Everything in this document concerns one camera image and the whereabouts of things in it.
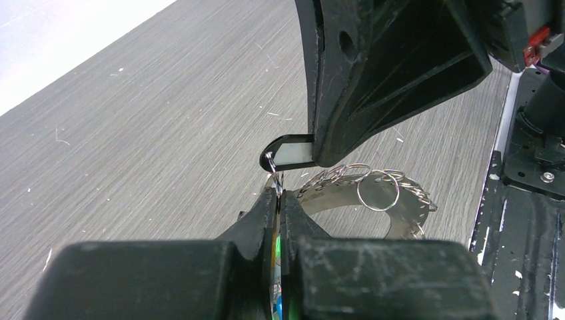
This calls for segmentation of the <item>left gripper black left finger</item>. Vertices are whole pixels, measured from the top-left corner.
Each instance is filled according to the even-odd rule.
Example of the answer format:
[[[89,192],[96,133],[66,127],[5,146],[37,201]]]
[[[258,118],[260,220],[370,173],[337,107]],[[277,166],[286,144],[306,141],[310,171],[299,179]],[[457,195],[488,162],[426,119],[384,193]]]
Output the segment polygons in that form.
[[[276,193],[214,239],[90,241],[51,262],[26,319],[270,319]]]

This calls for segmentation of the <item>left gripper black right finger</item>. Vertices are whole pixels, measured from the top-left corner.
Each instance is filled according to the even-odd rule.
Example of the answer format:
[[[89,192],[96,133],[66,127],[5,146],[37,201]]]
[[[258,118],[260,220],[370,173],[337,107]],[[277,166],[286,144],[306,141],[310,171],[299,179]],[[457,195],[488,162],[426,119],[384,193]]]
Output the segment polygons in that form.
[[[284,192],[285,319],[495,319],[484,276],[459,243],[334,238]]]

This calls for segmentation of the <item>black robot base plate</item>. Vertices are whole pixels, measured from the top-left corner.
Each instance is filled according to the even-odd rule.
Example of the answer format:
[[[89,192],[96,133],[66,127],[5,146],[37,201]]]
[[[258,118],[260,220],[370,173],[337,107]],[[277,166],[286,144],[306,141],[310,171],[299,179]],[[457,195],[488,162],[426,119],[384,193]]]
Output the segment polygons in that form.
[[[500,319],[564,318],[564,91],[511,78],[469,241]]]

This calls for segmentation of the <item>black key tag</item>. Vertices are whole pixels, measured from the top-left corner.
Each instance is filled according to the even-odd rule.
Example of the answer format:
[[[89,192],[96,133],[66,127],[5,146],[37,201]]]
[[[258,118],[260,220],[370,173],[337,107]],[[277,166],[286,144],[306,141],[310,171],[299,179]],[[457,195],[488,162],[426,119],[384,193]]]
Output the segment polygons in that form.
[[[259,157],[259,165],[267,172],[315,167],[312,158],[313,134],[282,135],[271,141]]]

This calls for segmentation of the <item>large metal keyring disc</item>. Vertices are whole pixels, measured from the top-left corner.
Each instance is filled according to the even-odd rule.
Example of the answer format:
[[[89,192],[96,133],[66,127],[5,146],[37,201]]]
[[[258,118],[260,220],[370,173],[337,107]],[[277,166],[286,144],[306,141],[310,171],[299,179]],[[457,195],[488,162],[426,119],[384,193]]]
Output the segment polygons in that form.
[[[438,209],[430,194],[402,171],[365,163],[323,170],[294,194],[307,215],[356,205],[385,213],[390,220],[385,239],[425,240],[424,224]]]

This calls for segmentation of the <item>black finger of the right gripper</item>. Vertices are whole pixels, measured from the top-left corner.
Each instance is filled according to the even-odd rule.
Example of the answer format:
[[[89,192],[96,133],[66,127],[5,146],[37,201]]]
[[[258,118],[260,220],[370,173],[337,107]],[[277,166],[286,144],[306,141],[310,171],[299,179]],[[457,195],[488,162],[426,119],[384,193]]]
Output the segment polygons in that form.
[[[328,57],[335,47],[334,17],[330,10],[332,1],[295,1],[300,26],[304,71],[307,88],[307,127],[313,136],[312,160],[320,167],[335,164],[324,155],[328,138],[328,113],[331,106],[324,106],[322,98],[329,92],[323,85],[328,72]]]
[[[464,93],[491,72],[463,1],[332,1],[335,47],[322,98],[324,155],[365,141]]]

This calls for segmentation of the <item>green key tag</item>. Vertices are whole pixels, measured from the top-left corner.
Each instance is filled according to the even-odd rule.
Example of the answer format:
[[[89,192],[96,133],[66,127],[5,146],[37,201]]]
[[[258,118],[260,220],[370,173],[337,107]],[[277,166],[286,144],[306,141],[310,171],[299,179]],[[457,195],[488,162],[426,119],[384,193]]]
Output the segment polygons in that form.
[[[280,259],[281,256],[281,236],[278,235],[275,239],[275,259]]]

